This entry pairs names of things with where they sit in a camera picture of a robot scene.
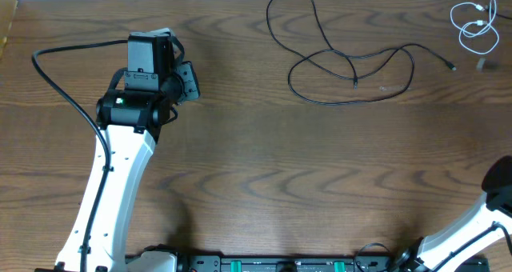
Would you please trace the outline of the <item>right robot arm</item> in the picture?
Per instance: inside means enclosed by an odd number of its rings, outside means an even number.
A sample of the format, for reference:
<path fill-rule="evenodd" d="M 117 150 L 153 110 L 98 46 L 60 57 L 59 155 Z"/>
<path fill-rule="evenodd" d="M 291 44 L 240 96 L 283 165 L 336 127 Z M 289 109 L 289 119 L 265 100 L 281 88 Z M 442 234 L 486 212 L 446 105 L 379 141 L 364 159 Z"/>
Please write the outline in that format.
<path fill-rule="evenodd" d="M 496 161 L 482 181 L 476 203 L 439 232 L 420 238 L 389 271 L 455 271 L 504 238 L 511 246 L 511 156 Z"/>

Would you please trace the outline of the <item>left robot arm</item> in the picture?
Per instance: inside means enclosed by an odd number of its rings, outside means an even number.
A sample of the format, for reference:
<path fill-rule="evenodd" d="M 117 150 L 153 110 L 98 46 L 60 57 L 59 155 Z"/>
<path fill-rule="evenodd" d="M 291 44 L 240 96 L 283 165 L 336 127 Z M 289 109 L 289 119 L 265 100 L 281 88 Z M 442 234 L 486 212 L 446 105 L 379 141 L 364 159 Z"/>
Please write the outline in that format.
<path fill-rule="evenodd" d="M 178 271 L 173 252 L 150 248 L 126 254 L 126 239 L 140 181 L 163 126 L 177 106 L 200 97 L 185 49 L 169 28 L 132 32 L 124 40 L 127 65 L 117 70 L 92 118 L 42 70 L 36 71 L 88 122 L 96 134 L 94 163 L 78 216 L 55 260 L 55 271 Z"/>

